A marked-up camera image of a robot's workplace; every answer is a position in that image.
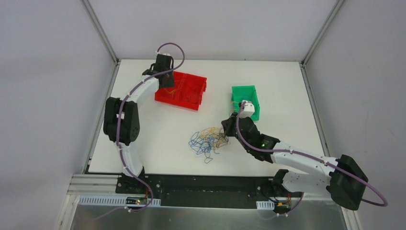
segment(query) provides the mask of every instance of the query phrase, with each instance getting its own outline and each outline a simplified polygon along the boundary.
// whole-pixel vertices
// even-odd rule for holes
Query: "cable clip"
[[[117,149],[118,153],[120,153],[120,151],[124,152],[124,149],[121,147],[120,144],[116,145],[115,148]]]

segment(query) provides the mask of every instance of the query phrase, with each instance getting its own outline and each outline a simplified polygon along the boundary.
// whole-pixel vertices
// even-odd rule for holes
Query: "tangled rubber bands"
[[[211,151],[215,154],[219,154],[219,152],[216,152],[216,149],[227,145],[228,143],[228,137],[224,134],[222,127],[211,127],[200,132],[195,132],[189,141],[191,149],[194,150],[197,155],[204,153],[204,156],[206,157],[204,163],[206,164],[213,160],[210,156]]]

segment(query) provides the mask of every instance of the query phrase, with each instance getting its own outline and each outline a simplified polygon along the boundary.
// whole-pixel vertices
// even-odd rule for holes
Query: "red plastic crate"
[[[173,77],[175,87],[158,90],[155,101],[199,110],[207,78],[175,71]]]

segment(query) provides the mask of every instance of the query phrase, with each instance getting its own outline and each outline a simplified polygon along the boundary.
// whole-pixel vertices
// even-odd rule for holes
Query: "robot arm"
[[[110,97],[106,101],[103,132],[108,135],[109,139],[113,142],[117,139],[119,108],[121,103],[125,101],[120,115],[119,139],[119,142],[124,143],[124,145],[118,148],[119,151],[122,151],[122,158],[124,162],[127,163],[128,169],[136,176],[139,176],[143,169],[143,164],[139,158],[135,142],[140,131],[138,109],[147,98],[153,96],[158,89],[174,86],[173,72],[151,77],[153,74],[169,69],[173,69],[173,58],[169,54],[158,54],[156,62],[151,65],[150,69],[144,71],[140,83],[132,87],[132,89],[122,97]],[[132,176],[126,168],[123,168],[122,172],[127,176]]]
[[[240,113],[243,114],[249,105],[249,102],[240,104],[242,108]],[[337,159],[300,150],[277,138],[260,133],[249,117],[239,117],[237,126],[237,116],[238,113],[233,113],[221,124],[225,134],[237,138],[247,153],[260,161],[283,164],[305,172],[297,173],[281,169],[274,176],[272,186],[282,188],[286,192],[331,196],[340,206],[351,210],[358,209],[365,185],[325,164],[329,162],[368,182],[368,178],[354,159],[346,155]]]

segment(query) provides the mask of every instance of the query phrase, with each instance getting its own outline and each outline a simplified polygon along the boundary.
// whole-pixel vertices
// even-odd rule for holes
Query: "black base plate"
[[[287,193],[271,186],[272,177],[191,176],[144,174],[143,179],[161,200],[161,206],[257,208],[257,201],[270,197],[287,197]],[[122,174],[117,181],[118,194],[145,194],[146,188],[135,178]],[[300,197],[301,193],[292,193]]]

